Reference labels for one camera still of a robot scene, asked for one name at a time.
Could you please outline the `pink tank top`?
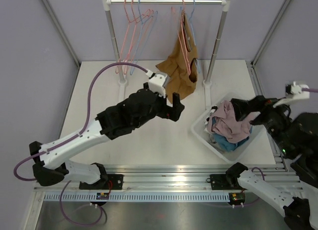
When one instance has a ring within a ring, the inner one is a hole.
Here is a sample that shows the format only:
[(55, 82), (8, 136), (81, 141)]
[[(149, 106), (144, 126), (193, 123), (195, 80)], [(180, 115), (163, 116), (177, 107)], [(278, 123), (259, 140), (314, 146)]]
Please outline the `pink tank top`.
[(255, 116), (249, 114), (243, 121), (236, 121), (230, 101), (222, 101), (215, 111), (216, 123), (212, 127), (213, 134), (224, 136), (230, 143), (237, 143), (250, 135), (251, 124)]

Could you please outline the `black white striped tank top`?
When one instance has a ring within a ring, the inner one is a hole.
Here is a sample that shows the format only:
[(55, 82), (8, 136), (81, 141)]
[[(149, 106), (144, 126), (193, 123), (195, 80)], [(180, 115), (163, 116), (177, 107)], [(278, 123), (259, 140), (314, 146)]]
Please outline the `black white striped tank top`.
[(204, 122), (204, 131), (206, 133), (213, 134), (212, 127), (216, 123), (215, 117), (213, 115), (217, 109), (217, 106), (212, 106), (211, 110), (209, 111), (209, 115)]

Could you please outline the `blue tank top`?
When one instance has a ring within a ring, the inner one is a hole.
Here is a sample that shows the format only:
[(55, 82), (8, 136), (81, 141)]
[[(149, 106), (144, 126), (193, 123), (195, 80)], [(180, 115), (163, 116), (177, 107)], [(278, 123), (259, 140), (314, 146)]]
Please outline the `blue tank top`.
[(213, 136), (219, 144), (220, 148), (226, 152), (233, 152), (249, 140), (249, 137), (247, 137), (237, 143), (230, 143), (224, 136), (221, 136), (219, 134), (213, 134)]

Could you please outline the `brown tank top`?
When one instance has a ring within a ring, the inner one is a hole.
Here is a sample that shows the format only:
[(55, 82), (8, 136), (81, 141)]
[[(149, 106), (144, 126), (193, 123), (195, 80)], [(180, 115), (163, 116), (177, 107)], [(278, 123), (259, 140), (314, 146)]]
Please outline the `brown tank top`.
[(186, 13), (184, 15), (184, 34), (188, 49), (188, 58), (191, 66), (191, 75), (188, 76), (185, 68), (181, 68), (177, 64), (172, 53), (165, 61), (156, 65), (156, 68), (160, 72), (166, 73), (170, 76), (170, 81), (165, 88), (169, 102), (172, 102), (172, 94), (174, 92), (179, 94), (180, 99), (185, 99), (196, 89), (198, 74), (195, 59), (198, 58), (198, 54), (192, 31), (188, 24)]

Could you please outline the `light blue hanger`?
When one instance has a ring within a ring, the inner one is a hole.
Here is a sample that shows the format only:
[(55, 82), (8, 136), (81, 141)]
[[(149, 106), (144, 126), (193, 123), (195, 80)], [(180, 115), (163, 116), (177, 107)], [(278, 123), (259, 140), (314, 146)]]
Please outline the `light blue hanger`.
[(131, 2), (131, 11), (133, 15), (134, 31), (132, 34), (131, 45), (129, 52), (132, 53), (129, 57), (129, 61), (132, 64), (137, 64), (143, 49), (147, 43), (149, 35), (153, 29), (154, 23), (157, 18), (157, 11), (152, 9), (146, 10), (144, 13), (140, 11), (141, 0), (138, 0), (138, 14), (135, 14), (133, 8), (133, 1)]

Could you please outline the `grey tank top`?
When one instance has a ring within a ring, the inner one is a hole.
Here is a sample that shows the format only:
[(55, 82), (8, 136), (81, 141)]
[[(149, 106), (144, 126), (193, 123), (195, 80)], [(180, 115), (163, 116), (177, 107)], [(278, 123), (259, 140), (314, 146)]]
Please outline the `grey tank top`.
[(220, 148), (219, 144), (217, 143), (217, 141), (215, 140), (214, 136), (213, 135), (209, 135), (209, 143), (211, 146), (213, 146), (214, 148), (218, 149)]

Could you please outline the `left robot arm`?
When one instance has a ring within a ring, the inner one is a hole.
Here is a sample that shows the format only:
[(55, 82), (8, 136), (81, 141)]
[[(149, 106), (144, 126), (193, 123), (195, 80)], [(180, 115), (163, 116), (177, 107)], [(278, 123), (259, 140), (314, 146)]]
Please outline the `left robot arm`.
[(145, 83), (124, 101), (106, 108), (89, 121), (83, 133), (74, 132), (52, 143), (32, 142), (33, 175), (41, 186), (52, 186), (63, 180), (78, 181), (81, 190), (119, 189), (100, 163), (82, 164), (71, 157), (101, 143), (128, 135), (149, 120), (160, 117), (178, 121), (184, 105), (178, 93), (172, 95), (172, 106), (158, 92)]

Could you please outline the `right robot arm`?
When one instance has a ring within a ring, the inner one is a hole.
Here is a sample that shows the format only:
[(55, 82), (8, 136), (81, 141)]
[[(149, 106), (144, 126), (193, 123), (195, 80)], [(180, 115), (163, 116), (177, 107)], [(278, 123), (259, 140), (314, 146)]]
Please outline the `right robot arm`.
[(304, 112), (290, 118), (291, 108), (286, 98), (256, 96), (251, 100), (231, 99), (235, 118), (242, 121), (258, 112), (250, 123), (263, 126), (280, 150), (284, 163), (289, 164), (299, 178), (305, 198), (294, 197), (258, 178), (242, 163), (235, 163), (223, 174), (226, 186), (249, 190), (273, 207), (292, 230), (318, 228), (318, 115)]

